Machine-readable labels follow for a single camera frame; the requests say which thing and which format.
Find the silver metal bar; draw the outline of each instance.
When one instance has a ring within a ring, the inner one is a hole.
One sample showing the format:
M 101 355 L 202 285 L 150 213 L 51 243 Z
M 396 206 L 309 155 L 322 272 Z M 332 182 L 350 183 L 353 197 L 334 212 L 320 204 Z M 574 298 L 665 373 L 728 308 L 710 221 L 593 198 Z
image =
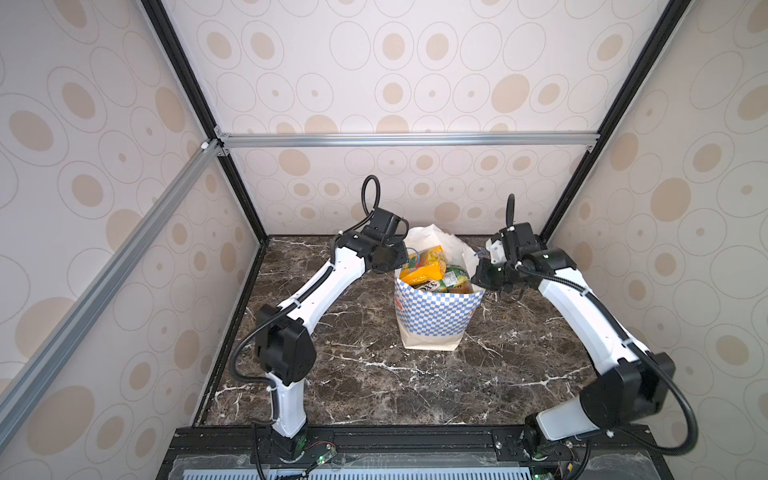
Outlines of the silver metal bar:
M 187 162 L 128 240 L 101 270 L 88 291 L 80 296 L 67 317 L 9 386 L 9 391 L 3 395 L 0 403 L 0 452 L 22 426 L 205 168 L 221 153 L 217 140 L 208 140 L 206 143 L 207 146 L 203 144 L 205 150 L 198 150 Z
M 594 145 L 596 131 L 448 132 L 408 134 L 221 134 L 225 148 L 401 147 L 436 145 Z

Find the dark marble tabletop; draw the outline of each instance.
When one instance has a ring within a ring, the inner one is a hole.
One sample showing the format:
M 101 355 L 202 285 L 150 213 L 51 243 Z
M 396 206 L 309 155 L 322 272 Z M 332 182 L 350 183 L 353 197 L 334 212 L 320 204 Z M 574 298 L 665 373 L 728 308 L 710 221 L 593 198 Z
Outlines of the dark marble tabletop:
M 480 250 L 487 237 L 463 237 Z M 277 237 L 266 257 L 237 343 L 254 313 L 298 290 L 327 260 L 326 237 Z M 313 424 L 510 424 L 576 395 L 594 379 L 584 347 L 538 291 L 521 302 L 486 293 L 452 352 L 402 346 L 393 274 L 368 272 L 328 309 L 313 335 L 317 361 L 304 408 Z M 250 347 L 239 370 L 261 374 Z M 266 419 L 262 386 L 224 373 L 205 425 Z

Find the orange snack package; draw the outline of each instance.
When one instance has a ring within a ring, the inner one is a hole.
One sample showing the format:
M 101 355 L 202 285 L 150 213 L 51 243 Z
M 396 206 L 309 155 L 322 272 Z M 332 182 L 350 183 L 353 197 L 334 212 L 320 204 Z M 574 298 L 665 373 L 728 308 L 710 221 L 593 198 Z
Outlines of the orange snack package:
M 400 280 L 415 286 L 427 280 L 442 280 L 444 275 L 445 252 L 438 245 L 412 255 L 400 272 Z

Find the blue and white checkered pattern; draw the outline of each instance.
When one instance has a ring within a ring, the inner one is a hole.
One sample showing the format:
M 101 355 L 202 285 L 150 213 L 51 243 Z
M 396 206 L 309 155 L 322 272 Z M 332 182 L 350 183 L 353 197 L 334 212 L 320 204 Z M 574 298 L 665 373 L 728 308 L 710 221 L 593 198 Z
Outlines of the blue and white checkered pattern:
M 395 279 L 397 320 L 416 335 L 451 336 L 464 333 L 484 292 L 430 293 Z

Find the patterned wallpaper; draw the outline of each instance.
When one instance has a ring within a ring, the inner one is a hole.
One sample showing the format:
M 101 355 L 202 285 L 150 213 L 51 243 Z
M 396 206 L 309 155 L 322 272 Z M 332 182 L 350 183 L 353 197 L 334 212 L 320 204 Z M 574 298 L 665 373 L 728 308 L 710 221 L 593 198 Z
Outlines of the patterned wallpaper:
M 553 244 L 677 364 L 699 445 L 678 480 L 768 478 L 768 1 L 686 17 Z M 685 436 L 673 400 L 650 421 Z
M 202 134 L 127 0 L 0 2 L 0 392 Z
M 0 455 L 0 478 L 154 480 L 256 254 L 236 205 L 216 162 Z
M 166 0 L 224 131 L 587 130 L 665 0 Z
M 584 155 L 583 145 L 234 149 L 267 233 L 338 233 L 362 220 L 362 181 L 381 180 L 381 207 L 412 227 L 494 233 L 507 196 L 538 232 Z M 366 203 L 373 202 L 373 185 Z

